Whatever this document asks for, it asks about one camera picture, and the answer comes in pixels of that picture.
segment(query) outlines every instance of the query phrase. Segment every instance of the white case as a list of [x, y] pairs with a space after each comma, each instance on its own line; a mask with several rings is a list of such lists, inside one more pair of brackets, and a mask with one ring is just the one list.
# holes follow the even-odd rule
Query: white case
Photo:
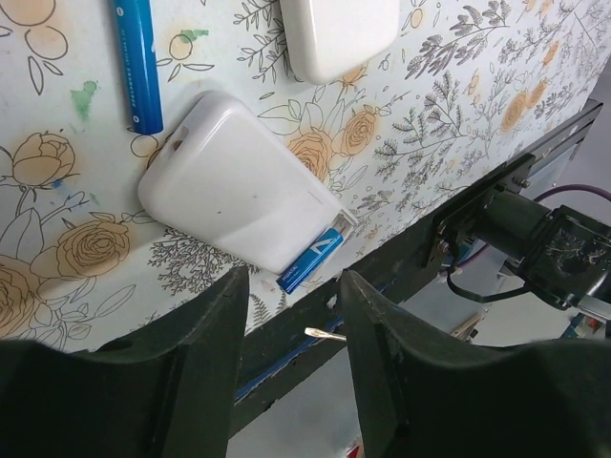
[[280, 0], [293, 72], [313, 84], [346, 74], [394, 41], [399, 0]]
[[337, 219], [356, 218], [240, 100], [209, 92], [138, 186], [153, 218], [281, 274]]

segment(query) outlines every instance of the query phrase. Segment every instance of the red object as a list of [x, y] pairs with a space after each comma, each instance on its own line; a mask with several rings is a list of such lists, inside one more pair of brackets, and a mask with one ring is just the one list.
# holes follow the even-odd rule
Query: red object
[[358, 458], [359, 456], [359, 451], [361, 451], [360, 447], [357, 447], [355, 449], [353, 449], [349, 454], [348, 454], [348, 458]]

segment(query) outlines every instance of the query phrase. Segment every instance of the floral tablecloth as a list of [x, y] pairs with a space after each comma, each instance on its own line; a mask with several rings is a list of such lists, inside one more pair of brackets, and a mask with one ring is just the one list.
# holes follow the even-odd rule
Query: floral tablecloth
[[0, 337], [96, 348], [241, 263], [136, 196], [205, 90], [243, 100], [359, 219], [291, 296], [252, 269], [251, 330], [574, 115], [610, 53], [603, 0], [403, 0], [393, 46], [316, 87], [290, 70], [278, 0], [152, 0], [167, 127], [135, 135], [110, 3], [0, 0]]

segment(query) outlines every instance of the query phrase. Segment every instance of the screw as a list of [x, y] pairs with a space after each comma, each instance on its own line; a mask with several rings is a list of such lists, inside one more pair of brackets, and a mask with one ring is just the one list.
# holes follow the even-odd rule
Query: screw
[[514, 184], [523, 189], [526, 189], [531, 185], [531, 182], [526, 178], [515, 177], [512, 181], [514, 182]]

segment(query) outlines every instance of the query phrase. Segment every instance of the table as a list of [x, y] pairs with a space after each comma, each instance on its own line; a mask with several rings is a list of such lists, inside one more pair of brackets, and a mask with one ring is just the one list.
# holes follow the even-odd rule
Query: table
[[108, 2], [0, 0], [0, 337], [97, 348], [241, 263], [137, 201], [203, 91], [240, 98], [359, 219], [290, 296], [251, 269], [249, 332], [578, 112], [611, 53], [601, 0], [404, 0], [391, 48], [316, 87], [278, 0], [152, 5], [166, 130], [135, 135]]

